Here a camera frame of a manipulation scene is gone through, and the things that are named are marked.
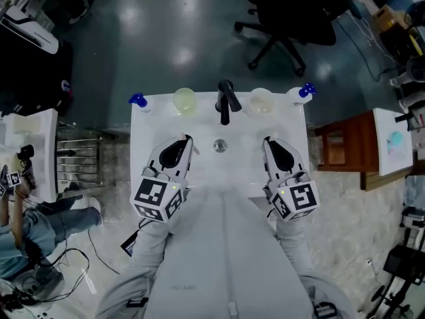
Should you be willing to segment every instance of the blue spray bottle cap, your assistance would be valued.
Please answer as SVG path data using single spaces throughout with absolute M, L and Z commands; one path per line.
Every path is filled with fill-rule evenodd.
M 300 90 L 299 90 L 299 96 L 301 98 L 305 98 L 305 97 L 308 96 L 309 93 L 311 93 L 311 94 L 317 94 L 314 85 L 312 83 L 310 83 L 310 82 L 306 83 L 303 88 L 300 88 Z
M 143 93 L 140 92 L 135 93 L 128 102 L 129 104 L 137 104 L 141 108 L 147 106 L 147 100 L 143 97 Z

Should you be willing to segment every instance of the dark floor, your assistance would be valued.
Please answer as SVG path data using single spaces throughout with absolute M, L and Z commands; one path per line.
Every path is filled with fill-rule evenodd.
M 388 77 L 376 83 L 359 52 L 336 21 L 337 44 L 296 47 L 307 63 L 298 78 L 283 46 L 275 46 L 251 71 L 247 63 L 267 41 L 262 33 L 233 31 L 237 20 L 257 21 L 246 13 L 247 0 L 97 0 L 90 13 L 73 27 L 53 13 L 59 38 L 74 48 L 74 103 L 66 114 L 81 127 L 129 126 L 134 92 L 173 93 L 181 87 L 215 91 L 220 79 L 233 81 L 238 91 L 264 87 L 283 93 L 304 82 L 318 91 L 306 105 L 309 125 L 340 120 L 381 107 L 398 110 Z M 369 45 L 348 15 L 341 24 L 364 52 L 377 74 L 393 63 Z

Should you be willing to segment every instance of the chair wheel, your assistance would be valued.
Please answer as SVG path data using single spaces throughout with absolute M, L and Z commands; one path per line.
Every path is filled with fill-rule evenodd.
M 250 63 L 248 64 L 248 68 L 249 68 L 250 70 L 254 70 L 257 66 L 258 66 L 258 63 L 257 63 L 257 62 L 250 62 Z
M 299 69 L 297 69 L 296 70 L 297 76 L 302 77 L 304 75 L 304 71 L 305 71 L 305 68 L 302 68 L 302 67 L 300 67 Z
M 381 296 L 382 296 L 382 294 L 383 294 L 383 292 L 384 292 L 384 290 L 385 290 L 385 286 L 381 286 L 381 287 L 379 287 L 378 288 L 378 290 L 375 292 L 375 294 L 373 295 L 373 297 L 372 297 L 372 299 L 371 299 L 371 302 L 375 302 L 375 301 L 377 301 Z
M 234 30 L 240 32 L 243 29 L 243 26 L 240 23 L 234 23 Z
M 410 305 L 401 306 L 400 307 L 400 314 L 402 316 L 404 316 L 409 310 L 410 310 Z

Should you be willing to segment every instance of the box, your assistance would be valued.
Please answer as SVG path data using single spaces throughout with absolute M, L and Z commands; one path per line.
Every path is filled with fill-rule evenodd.
M 279 187 L 271 202 L 284 221 L 305 217 L 320 206 L 314 181 Z
M 137 184 L 139 187 L 131 190 L 130 203 L 141 217 L 168 223 L 184 201 L 180 183 L 139 176 Z
M 404 29 L 407 29 L 409 25 L 404 20 L 405 15 L 405 12 L 393 11 L 391 7 L 385 5 L 373 17 L 377 21 L 381 31 L 385 32 L 397 23 Z

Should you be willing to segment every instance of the gray shirt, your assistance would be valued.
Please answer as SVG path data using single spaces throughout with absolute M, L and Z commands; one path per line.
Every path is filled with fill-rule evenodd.
M 97 318 L 306 319 L 320 302 L 336 305 L 336 318 L 356 318 L 343 292 L 314 272 L 302 219 L 278 221 L 273 232 L 237 192 L 202 189 L 170 224 L 142 228 Z

